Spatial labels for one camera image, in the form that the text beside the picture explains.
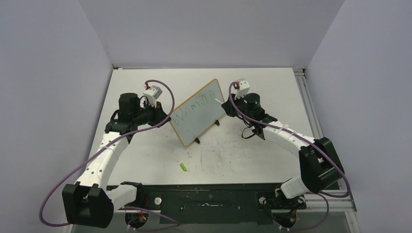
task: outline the screw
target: screw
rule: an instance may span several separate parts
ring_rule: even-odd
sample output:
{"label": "screw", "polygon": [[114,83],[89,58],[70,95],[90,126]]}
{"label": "screw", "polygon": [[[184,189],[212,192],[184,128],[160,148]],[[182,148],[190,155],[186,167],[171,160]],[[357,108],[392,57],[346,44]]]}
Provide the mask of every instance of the screw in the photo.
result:
{"label": "screw", "polygon": [[162,198],[155,198],[155,199],[154,199],[154,203],[155,203],[156,205],[160,205],[160,204],[162,203]]}

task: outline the whiteboard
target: whiteboard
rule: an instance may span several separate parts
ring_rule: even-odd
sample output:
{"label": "whiteboard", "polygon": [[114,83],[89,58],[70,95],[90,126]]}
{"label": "whiteboard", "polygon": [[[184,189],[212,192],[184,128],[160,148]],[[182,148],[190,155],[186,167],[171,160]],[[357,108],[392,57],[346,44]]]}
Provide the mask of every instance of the whiteboard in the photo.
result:
{"label": "whiteboard", "polygon": [[216,100],[224,102],[219,81],[213,79],[174,109],[170,124],[183,146],[189,146],[224,115]]}

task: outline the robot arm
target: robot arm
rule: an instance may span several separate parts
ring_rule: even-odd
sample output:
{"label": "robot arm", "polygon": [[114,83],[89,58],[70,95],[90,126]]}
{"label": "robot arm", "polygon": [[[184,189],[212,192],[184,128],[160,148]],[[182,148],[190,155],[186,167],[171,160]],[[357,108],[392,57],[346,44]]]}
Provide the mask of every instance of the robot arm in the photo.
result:
{"label": "robot arm", "polygon": [[87,166],[75,184],[66,184],[62,191],[68,223],[105,228],[113,213],[124,205],[136,200],[137,186],[121,184],[106,191],[109,177],[121,153],[132,140],[129,135],[106,147],[108,143],[128,132],[137,130],[144,124],[154,126],[163,121],[167,114],[157,98],[162,93],[157,86],[147,87],[143,92],[146,101],[140,106],[140,98],[135,93],[121,94],[119,109],[114,112],[106,125],[98,150],[106,148]]}
{"label": "robot arm", "polygon": [[[315,139],[305,136],[265,113],[265,110],[260,106],[260,96],[256,93],[248,94],[250,85],[246,80],[238,80],[235,84],[235,89],[237,92],[236,94],[232,94],[232,98],[234,99],[236,107],[242,113],[254,120],[279,128],[274,129],[255,122],[249,122],[249,124],[252,125],[252,132],[263,140],[277,143],[299,159],[300,175],[291,178],[281,185],[280,190],[277,191],[281,197],[293,199],[307,192],[319,193],[341,178],[336,169],[328,161],[324,160],[318,151],[307,142],[297,138],[296,135],[305,138],[319,147],[343,171],[342,164],[329,139],[325,137]],[[243,121],[246,120],[238,115],[230,100],[223,103],[222,108],[228,116],[238,117]]]}

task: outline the white tabletop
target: white tabletop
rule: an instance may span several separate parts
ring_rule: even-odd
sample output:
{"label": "white tabletop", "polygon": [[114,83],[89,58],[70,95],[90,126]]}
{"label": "white tabletop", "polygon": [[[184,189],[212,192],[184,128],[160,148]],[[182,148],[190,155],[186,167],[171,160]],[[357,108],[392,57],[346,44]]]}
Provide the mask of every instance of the white tabletop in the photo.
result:
{"label": "white tabletop", "polygon": [[[125,69],[114,70],[93,140],[97,150],[104,128],[119,108],[120,94],[144,91],[148,79],[166,83],[175,96],[175,106],[212,79],[218,79],[225,99],[229,84],[245,78],[260,95],[268,114],[305,135],[312,135],[309,120],[291,68],[236,69]],[[166,88],[159,98],[167,113],[172,105]],[[220,126],[211,127],[200,144],[185,148],[169,123],[135,134],[121,154],[109,184],[123,181],[143,184],[281,183],[299,174],[298,159],[280,146],[257,136],[242,139],[245,128],[237,118],[224,116]],[[184,172],[180,163],[188,169]]]}

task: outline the green marker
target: green marker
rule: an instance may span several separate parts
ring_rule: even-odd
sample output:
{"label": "green marker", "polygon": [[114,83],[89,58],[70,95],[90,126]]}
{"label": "green marker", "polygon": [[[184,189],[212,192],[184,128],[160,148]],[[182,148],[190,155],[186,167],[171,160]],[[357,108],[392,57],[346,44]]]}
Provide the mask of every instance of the green marker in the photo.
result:
{"label": "green marker", "polygon": [[184,171],[187,171],[187,169],[186,169],[186,167],[185,167],[185,165],[184,165],[183,163],[180,164],[180,167],[181,167]]}

